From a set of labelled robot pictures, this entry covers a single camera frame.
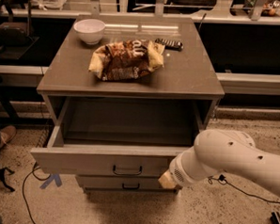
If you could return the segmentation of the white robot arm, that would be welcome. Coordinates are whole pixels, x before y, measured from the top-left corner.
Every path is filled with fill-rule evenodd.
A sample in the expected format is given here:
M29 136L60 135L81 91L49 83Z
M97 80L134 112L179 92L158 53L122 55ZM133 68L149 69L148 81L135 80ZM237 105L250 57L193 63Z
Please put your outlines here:
M164 189L188 187L221 173L233 173L280 197L280 155L259 150L245 132L209 129L174 158L159 178Z

